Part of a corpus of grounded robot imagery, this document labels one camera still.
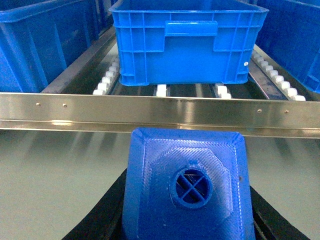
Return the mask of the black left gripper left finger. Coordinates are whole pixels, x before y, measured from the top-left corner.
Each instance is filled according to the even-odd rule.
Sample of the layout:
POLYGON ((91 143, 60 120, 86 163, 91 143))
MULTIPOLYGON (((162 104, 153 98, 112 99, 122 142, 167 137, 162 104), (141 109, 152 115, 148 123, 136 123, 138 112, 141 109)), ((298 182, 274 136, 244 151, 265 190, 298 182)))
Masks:
POLYGON ((120 240, 127 171, 117 178, 93 209, 64 240, 120 240))

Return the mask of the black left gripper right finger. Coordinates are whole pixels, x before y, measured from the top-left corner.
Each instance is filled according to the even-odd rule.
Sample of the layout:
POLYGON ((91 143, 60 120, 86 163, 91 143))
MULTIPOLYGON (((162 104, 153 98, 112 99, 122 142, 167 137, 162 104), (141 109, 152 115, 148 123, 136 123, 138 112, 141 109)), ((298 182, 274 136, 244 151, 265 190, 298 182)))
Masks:
POLYGON ((253 224, 257 240, 309 240, 253 187, 250 187, 253 224))

